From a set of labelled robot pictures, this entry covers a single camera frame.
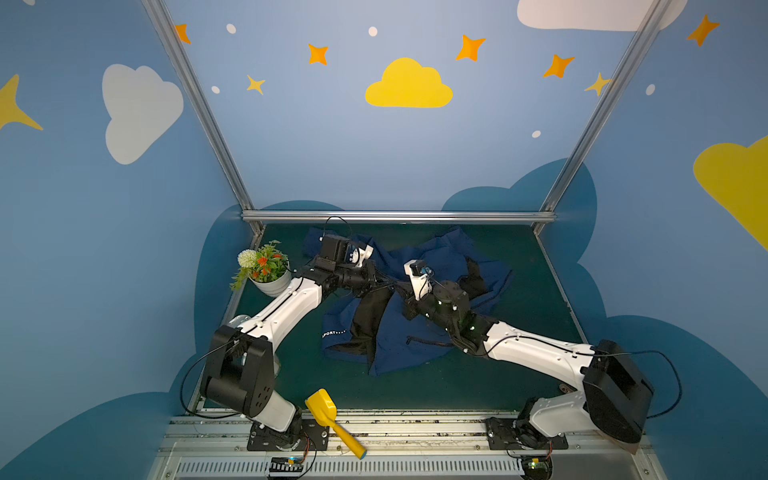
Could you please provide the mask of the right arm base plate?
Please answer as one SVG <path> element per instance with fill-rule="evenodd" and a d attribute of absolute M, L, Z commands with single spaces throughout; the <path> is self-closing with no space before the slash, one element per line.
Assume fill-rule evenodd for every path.
<path fill-rule="evenodd" d="M 527 420 L 490 417 L 484 420 L 486 438 L 491 450 L 567 450 L 568 441 L 564 435 L 546 437 L 539 433 Z"/>

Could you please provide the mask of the navy blue zip jacket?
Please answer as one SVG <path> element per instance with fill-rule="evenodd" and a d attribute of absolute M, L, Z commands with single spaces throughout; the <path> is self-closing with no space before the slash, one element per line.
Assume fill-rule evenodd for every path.
<path fill-rule="evenodd" d="M 473 239 L 456 227 L 418 245 L 387 250 L 370 235 L 353 240 L 373 247 L 372 260 L 388 278 L 408 283 L 404 264 L 423 260 L 441 283 L 454 281 L 468 293 L 473 311 L 488 315 L 508 289 L 514 274 L 501 261 L 482 254 Z M 363 298 L 347 294 L 322 319 L 323 354 L 331 359 L 362 363 L 373 376 L 418 366 L 446 355 L 453 344 L 449 334 L 426 317 L 408 320 L 405 301 L 393 287 Z"/>

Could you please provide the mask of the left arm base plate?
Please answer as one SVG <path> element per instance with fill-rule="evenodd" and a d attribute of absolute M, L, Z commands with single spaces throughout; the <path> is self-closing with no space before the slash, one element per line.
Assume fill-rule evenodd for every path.
<path fill-rule="evenodd" d="M 247 440 L 248 451 L 326 451 L 329 428 L 319 425 L 313 418 L 294 419 L 285 432 L 278 432 L 254 422 Z"/>

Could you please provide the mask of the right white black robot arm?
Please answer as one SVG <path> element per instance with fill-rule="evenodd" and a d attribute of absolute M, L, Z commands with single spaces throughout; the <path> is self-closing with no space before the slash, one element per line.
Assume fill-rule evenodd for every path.
<path fill-rule="evenodd" d="M 527 401 L 513 422 L 516 443 L 543 450 L 568 433 L 598 432 L 637 450 L 654 388 L 620 345 L 570 343 L 520 330 L 473 311 L 468 294 L 451 281 L 414 280 L 403 292 L 405 316 L 425 317 L 465 354 L 521 365 L 570 387 L 557 397 Z"/>

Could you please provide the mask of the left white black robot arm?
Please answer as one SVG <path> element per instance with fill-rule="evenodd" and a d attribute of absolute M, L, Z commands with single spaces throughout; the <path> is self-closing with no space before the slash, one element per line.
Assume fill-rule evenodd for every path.
<path fill-rule="evenodd" d="M 298 408 L 275 391 L 276 351 L 293 328 L 337 289 L 366 291 L 378 284 L 373 261 L 314 264 L 301 270 L 260 313 L 219 327 L 210 343 L 201 395 L 278 433 L 292 429 Z"/>

